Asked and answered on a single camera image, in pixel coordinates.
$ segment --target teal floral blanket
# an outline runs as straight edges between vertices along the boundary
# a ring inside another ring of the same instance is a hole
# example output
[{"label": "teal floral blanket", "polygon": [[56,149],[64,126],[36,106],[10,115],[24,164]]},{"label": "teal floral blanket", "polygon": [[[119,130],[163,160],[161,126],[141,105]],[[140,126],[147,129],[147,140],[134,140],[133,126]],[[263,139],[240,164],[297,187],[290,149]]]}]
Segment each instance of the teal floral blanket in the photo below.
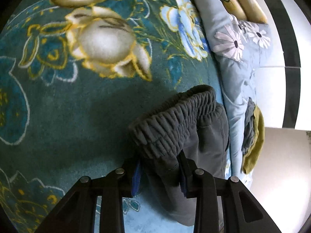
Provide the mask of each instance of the teal floral blanket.
[{"label": "teal floral blanket", "polygon": [[[0,34],[0,205],[16,229],[34,232],[81,176],[121,166],[127,126],[198,84],[222,103],[192,0],[23,0]],[[147,185],[123,214],[127,233],[193,230]]]}]

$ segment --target black stripe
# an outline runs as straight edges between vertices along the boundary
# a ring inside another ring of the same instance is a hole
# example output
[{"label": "black stripe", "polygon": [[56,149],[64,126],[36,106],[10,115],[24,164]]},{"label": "black stripe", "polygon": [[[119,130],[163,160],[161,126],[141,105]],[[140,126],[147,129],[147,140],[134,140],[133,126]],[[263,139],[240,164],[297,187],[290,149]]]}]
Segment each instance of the black stripe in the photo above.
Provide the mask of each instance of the black stripe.
[{"label": "black stripe", "polygon": [[300,67],[298,44],[290,17],[281,0],[265,0],[275,22],[284,52],[285,66]]},{"label": "black stripe", "polygon": [[283,128],[295,128],[299,110],[301,75],[296,35],[281,0],[265,0],[275,22],[285,61],[286,101]]},{"label": "black stripe", "polygon": [[300,68],[285,67],[286,99],[283,128],[295,128],[301,88]]}]

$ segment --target beige wall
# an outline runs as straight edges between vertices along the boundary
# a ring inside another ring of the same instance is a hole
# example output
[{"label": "beige wall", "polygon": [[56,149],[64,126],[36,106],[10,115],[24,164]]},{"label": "beige wall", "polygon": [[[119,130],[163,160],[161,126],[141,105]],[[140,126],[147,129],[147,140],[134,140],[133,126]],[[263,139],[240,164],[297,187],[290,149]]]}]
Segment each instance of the beige wall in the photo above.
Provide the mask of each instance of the beige wall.
[{"label": "beige wall", "polygon": [[300,230],[311,209],[311,156],[305,131],[266,128],[251,192],[282,233]]}]

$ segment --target olive green cloth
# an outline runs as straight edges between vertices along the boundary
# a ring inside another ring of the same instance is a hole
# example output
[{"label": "olive green cloth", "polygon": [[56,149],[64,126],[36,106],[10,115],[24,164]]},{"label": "olive green cloth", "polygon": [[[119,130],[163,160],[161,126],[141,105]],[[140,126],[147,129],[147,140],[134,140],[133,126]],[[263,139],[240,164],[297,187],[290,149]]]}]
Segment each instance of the olive green cloth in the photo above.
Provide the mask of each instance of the olive green cloth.
[{"label": "olive green cloth", "polygon": [[265,139],[263,116],[257,105],[254,110],[254,132],[254,142],[243,156],[242,169],[246,174],[249,174],[254,169]]}]

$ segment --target metal rivet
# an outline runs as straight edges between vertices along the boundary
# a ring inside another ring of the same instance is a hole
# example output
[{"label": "metal rivet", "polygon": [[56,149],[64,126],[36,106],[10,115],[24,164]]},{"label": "metal rivet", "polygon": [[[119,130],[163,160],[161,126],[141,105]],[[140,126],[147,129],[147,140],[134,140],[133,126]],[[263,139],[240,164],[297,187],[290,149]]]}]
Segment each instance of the metal rivet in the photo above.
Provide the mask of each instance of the metal rivet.
[{"label": "metal rivet", "polygon": [[202,170],[202,169],[200,169],[200,168],[196,169],[194,172],[195,172],[195,174],[197,174],[197,175],[203,175],[203,174],[204,174],[204,170]]},{"label": "metal rivet", "polygon": [[89,182],[90,181],[90,177],[89,176],[82,176],[81,178],[80,178],[80,182],[81,183],[87,183],[87,182]]},{"label": "metal rivet", "polygon": [[239,181],[239,179],[238,179],[237,176],[231,176],[231,177],[230,177],[230,180],[231,180],[232,182],[235,182],[235,183]]},{"label": "metal rivet", "polygon": [[124,173],[124,169],[123,168],[116,169],[116,174],[123,174],[123,173]]}]

